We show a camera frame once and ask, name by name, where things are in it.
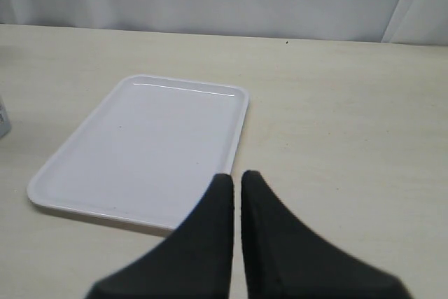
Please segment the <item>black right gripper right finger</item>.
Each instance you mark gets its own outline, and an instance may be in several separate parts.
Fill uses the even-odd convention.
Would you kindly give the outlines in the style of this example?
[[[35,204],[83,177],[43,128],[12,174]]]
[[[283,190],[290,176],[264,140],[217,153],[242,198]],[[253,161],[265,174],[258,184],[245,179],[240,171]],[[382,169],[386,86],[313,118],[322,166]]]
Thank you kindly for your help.
[[[317,235],[260,172],[241,178],[241,247],[250,298],[410,298],[399,278]]]

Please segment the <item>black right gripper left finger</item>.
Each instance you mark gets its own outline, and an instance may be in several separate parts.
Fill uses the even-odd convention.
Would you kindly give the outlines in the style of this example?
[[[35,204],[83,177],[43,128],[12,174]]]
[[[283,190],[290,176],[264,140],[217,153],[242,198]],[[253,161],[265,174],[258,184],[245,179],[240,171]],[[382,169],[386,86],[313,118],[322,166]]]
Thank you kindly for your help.
[[[215,175],[180,226],[154,249],[97,281],[88,298],[228,298],[234,248],[234,184]]]

